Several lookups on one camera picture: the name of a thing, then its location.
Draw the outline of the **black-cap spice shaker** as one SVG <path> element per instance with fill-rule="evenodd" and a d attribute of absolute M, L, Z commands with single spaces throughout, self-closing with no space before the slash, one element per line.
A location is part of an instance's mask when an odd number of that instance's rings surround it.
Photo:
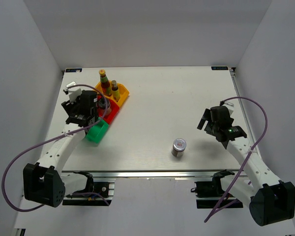
<path fill-rule="evenodd" d="M 101 117 L 107 117 L 111 113 L 111 104 L 109 99 L 101 97 L 98 101 L 98 114 Z"/>

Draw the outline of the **red chili sauce bottle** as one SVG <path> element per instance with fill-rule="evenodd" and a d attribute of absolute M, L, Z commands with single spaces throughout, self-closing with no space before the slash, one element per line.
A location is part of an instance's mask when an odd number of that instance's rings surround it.
<path fill-rule="evenodd" d="M 104 69 L 99 70 L 99 75 L 100 75 L 100 83 L 101 83 L 101 88 L 102 88 L 103 94 L 105 96 L 111 96 L 112 95 L 112 88 L 111 88 L 111 84 L 108 80 L 108 77 L 106 75 L 106 71 Z"/>

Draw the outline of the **small yellow-label bottle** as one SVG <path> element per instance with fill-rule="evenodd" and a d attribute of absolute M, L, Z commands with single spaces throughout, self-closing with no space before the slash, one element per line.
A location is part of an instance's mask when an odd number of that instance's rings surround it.
<path fill-rule="evenodd" d="M 120 92 L 116 80 L 111 81 L 113 99 L 118 102 L 120 100 Z"/>

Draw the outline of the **silver-lid spice jar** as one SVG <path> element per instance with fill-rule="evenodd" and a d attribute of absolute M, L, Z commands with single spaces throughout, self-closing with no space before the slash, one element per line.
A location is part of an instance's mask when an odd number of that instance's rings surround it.
<path fill-rule="evenodd" d="M 182 138 L 177 138 L 174 140 L 172 145 L 171 153 L 174 157 L 182 157 L 184 154 L 184 151 L 186 149 L 186 141 Z"/>

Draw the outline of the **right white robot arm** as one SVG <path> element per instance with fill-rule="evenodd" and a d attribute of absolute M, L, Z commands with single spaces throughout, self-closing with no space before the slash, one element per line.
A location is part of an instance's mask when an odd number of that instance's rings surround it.
<path fill-rule="evenodd" d="M 217 172 L 212 178 L 212 189 L 225 198 L 232 195 L 249 208 L 259 226 L 292 219 L 295 215 L 295 186 L 283 182 L 252 150 L 246 133 L 233 125 L 232 105 L 205 109 L 198 129 L 203 129 L 220 142 L 236 161 L 243 166 L 250 184 L 236 180 L 235 173 L 228 170 Z"/>

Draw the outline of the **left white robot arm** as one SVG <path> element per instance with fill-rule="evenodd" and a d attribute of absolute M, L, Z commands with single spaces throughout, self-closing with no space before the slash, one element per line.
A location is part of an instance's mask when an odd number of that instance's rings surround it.
<path fill-rule="evenodd" d="M 73 150 L 88 133 L 89 126 L 98 121 L 97 97 L 96 91 L 77 89 L 69 92 L 68 101 L 62 102 L 68 115 L 63 138 L 57 138 L 35 164 L 27 164 L 23 169 L 26 200 L 58 207 L 65 196 L 93 193 L 91 174 L 80 171 L 63 177 L 61 172 Z"/>

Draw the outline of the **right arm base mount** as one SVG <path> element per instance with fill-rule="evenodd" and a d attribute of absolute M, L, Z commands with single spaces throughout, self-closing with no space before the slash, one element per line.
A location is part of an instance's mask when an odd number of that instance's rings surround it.
<path fill-rule="evenodd" d="M 216 172 L 211 180 L 201 180 L 195 182 L 195 187 L 190 192 L 196 195 L 197 209 L 213 209 L 216 203 L 224 194 L 221 187 L 221 178 L 234 176 L 235 173 L 228 170 Z"/>

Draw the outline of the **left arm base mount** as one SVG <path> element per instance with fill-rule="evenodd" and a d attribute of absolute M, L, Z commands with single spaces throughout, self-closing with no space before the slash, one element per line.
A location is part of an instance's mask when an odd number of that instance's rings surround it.
<path fill-rule="evenodd" d="M 68 195 L 62 201 L 63 206 L 80 207 L 108 207 L 113 200 L 115 179 L 107 177 L 94 177 L 93 190 L 90 194 Z"/>

